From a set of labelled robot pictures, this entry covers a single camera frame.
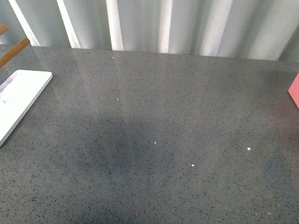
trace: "white tray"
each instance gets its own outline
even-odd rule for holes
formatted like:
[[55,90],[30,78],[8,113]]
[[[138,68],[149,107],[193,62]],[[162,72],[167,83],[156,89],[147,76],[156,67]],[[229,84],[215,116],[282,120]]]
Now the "white tray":
[[47,71],[15,71],[0,85],[0,147],[52,79]]

